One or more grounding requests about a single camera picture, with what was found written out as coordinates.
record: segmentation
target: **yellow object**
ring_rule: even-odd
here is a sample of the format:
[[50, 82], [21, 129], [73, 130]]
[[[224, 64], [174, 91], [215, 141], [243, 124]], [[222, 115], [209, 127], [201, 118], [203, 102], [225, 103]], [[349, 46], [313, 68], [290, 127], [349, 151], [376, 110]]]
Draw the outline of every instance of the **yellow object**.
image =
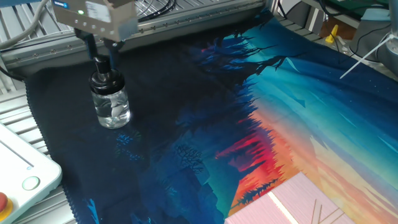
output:
[[331, 34], [326, 38], [325, 41], [332, 44], [335, 41], [337, 30], [338, 30], [338, 25], [335, 25], [333, 30], [331, 31]]
[[0, 222], [5, 220], [12, 212], [12, 200], [8, 199], [6, 208], [0, 212]]

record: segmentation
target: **glass jar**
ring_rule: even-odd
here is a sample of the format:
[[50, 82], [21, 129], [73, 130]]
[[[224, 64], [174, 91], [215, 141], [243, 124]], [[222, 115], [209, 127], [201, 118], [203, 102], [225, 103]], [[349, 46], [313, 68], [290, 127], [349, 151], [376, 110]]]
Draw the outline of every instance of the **glass jar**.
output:
[[99, 95], [94, 92], [92, 94], [100, 125], [114, 129], [130, 121], [129, 100], [124, 87], [110, 95]]
[[124, 77], [111, 68], [108, 57], [99, 55], [94, 61], [97, 72], [91, 75], [89, 82], [98, 121], [105, 128], [120, 128], [132, 116], [124, 89]]

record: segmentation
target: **black lid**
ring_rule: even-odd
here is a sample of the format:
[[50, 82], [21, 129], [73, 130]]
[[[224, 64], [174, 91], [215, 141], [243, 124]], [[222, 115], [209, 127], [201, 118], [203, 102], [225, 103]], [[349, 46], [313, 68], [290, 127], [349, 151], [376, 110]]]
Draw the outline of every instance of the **black lid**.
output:
[[90, 77], [90, 88], [92, 92], [99, 95], [116, 93], [124, 87], [124, 77], [117, 70], [111, 68], [109, 58], [99, 55], [94, 58], [97, 72]]

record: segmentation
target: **white button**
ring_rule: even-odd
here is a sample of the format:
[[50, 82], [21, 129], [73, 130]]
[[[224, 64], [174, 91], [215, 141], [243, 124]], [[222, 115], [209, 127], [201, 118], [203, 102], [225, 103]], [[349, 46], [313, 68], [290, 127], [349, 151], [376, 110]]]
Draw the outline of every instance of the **white button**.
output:
[[22, 183], [22, 188], [25, 190], [33, 190], [40, 184], [38, 177], [28, 177]]

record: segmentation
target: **water in jar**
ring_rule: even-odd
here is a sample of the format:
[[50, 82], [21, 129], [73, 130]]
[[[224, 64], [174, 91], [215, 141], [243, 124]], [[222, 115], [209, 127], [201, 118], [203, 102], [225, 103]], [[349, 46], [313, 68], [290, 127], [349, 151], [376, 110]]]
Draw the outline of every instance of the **water in jar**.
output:
[[110, 95], [93, 93], [99, 123], [105, 128], [120, 128], [130, 121], [129, 101], [124, 88]]

